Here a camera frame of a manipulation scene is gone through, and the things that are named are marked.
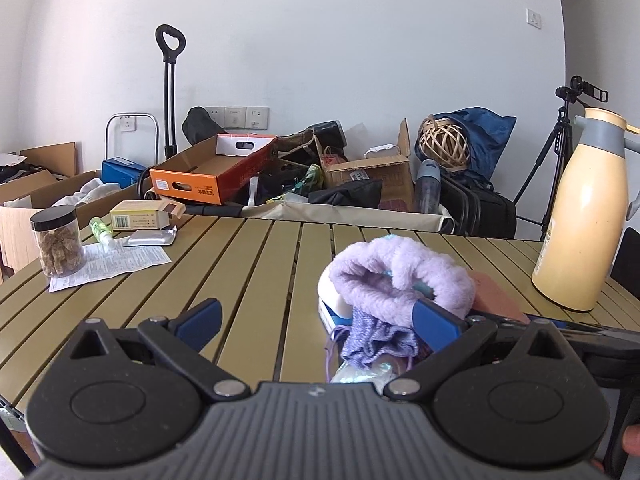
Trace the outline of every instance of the woven ball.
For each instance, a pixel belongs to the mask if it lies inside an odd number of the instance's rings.
[[[462,128],[450,119],[435,119],[430,115],[418,128],[418,145],[424,155],[449,171],[466,170],[469,165],[469,145]]]

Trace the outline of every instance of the glass jar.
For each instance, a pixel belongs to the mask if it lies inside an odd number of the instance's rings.
[[[31,229],[46,276],[68,276],[86,263],[76,208],[72,205],[57,205],[37,212],[31,217]]]

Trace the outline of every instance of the small spray bottle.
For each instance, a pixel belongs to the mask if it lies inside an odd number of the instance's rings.
[[[111,251],[116,248],[116,240],[113,239],[113,231],[97,216],[94,216],[89,220],[89,227],[91,228],[91,232],[94,234],[95,239],[98,240],[105,249]]]

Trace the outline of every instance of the blue water bottle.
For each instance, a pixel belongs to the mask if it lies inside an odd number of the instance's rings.
[[[414,211],[438,214],[440,205],[440,167],[432,158],[420,165],[414,189]]]

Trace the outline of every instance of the wall outlet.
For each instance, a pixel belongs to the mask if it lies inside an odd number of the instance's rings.
[[[135,132],[136,131],[136,117],[124,116],[120,118],[120,131],[121,132]]]
[[[527,9],[527,23],[535,28],[542,28],[542,16],[531,9]]]
[[[245,106],[225,107],[225,128],[244,128],[246,122]]]
[[[266,130],[269,124],[269,109],[266,106],[248,106],[246,108],[247,130]]]
[[[225,107],[223,106],[205,106],[204,109],[209,112],[209,116],[216,121],[220,128],[225,127]]]

